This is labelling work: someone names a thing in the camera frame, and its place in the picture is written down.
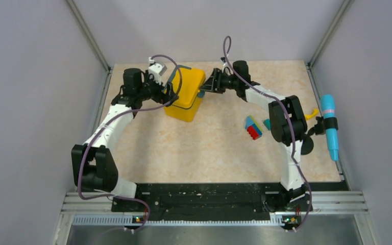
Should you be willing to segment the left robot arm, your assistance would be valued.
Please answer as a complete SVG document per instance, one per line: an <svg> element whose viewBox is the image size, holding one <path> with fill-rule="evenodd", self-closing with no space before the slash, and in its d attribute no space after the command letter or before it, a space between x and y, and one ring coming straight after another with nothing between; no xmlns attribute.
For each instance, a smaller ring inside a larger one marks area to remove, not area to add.
<svg viewBox="0 0 392 245"><path fill-rule="evenodd" d="M146 71L125 69L123 84L112 99L104 120L83 144L73 146L73 177L81 199L89 199L83 191L100 191L101 197L124 198L124 205L131 211L142 207L143 197L136 192L137 185L119 176L112 150L125 127L144 110L144 101L153 100L162 108L178 98L172 82L162 81L165 70L160 65L152 65Z"/></svg>

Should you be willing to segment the yellow medicine box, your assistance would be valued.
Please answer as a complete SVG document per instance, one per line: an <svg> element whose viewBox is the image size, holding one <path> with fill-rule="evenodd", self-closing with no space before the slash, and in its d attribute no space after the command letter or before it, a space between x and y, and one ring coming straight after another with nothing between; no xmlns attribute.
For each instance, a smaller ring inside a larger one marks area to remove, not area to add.
<svg viewBox="0 0 392 245"><path fill-rule="evenodd" d="M205 72L201 69L184 65L174 69L169 80L179 98L172 105L164 108L165 114L184 122L193 121L203 99L199 93L205 78Z"/></svg>

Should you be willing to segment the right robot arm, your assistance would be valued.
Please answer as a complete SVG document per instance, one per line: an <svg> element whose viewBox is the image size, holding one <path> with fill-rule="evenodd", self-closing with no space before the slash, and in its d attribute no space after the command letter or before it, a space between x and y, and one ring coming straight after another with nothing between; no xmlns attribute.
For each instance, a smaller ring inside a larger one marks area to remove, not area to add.
<svg viewBox="0 0 392 245"><path fill-rule="evenodd" d="M284 159L279 204L285 210L293 210L307 191L307 180L300 167L307 122L299 98L278 95L252 81L248 64L243 60L233 62L232 67L215 68L201 86L201 90L213 93L224 93L228 89L269 113L271 134Z"/></svg>

